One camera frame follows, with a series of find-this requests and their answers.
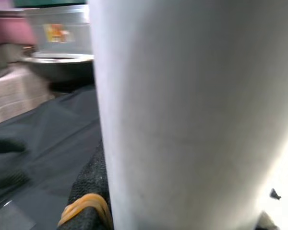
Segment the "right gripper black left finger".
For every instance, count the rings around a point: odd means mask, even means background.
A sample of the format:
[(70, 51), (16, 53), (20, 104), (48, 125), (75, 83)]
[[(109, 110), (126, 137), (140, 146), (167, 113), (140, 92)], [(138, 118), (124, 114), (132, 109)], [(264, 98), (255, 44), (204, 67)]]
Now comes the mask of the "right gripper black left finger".
[(58, 224), (59, 230), (112, 230), (108, 177), (100, 141), (73, 183), (67, 207)]

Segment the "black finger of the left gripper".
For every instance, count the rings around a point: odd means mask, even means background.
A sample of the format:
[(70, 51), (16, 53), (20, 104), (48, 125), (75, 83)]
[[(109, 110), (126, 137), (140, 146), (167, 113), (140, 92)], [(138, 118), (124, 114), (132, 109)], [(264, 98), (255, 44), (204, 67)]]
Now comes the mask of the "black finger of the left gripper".
[(21, 141), (0, 139), (0, 153), (23, 152), (25, 150), (25, 144)]
[(0, 171), (0, 189), (23, 185), (29, 181), (30, 177), (21, 169)]

